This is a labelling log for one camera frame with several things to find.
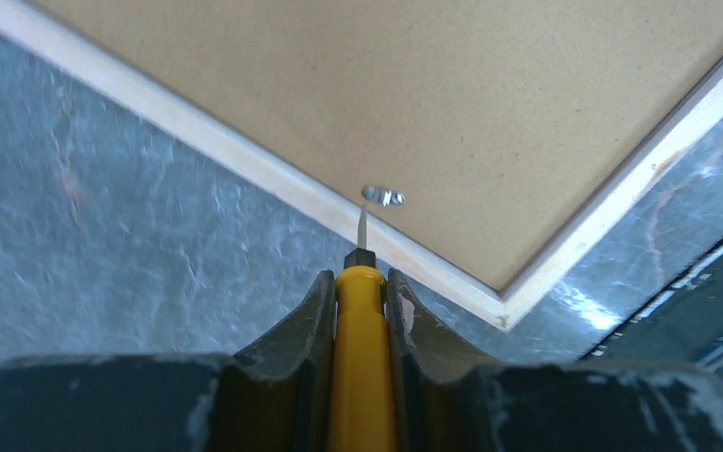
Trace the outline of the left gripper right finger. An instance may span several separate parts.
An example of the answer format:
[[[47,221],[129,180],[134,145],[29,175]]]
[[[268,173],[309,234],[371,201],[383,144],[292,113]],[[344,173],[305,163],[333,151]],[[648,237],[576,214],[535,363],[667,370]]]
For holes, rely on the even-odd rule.
[[[490,451],[489,413],[477,372],[502,363],[432,314],[394,268],[387,274],[386,317],[400,449]]]

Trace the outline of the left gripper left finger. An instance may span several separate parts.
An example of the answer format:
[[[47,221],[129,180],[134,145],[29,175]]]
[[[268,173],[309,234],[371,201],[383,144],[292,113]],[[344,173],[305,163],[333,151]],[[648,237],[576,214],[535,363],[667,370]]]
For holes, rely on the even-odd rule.
[[[300,304],[224,370],[227,451],[322,451],[326,447],[335,279],[317,274]]]

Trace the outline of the orange handled screwdriver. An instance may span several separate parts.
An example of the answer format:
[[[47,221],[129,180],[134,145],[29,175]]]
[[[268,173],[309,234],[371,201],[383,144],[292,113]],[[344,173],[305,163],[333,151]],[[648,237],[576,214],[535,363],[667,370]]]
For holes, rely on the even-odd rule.
[[[386,279],[367,248],[361,210],[355,248],[336,282],[336,323],[329,408],[329,451],[397,449]]]

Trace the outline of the white photo frame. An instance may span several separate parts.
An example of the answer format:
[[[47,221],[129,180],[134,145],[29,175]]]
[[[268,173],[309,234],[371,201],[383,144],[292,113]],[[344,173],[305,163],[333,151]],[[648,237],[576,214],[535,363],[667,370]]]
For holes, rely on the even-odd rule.
[[[723,118],[723,1],[0,1],[0,34],[509,331]]]

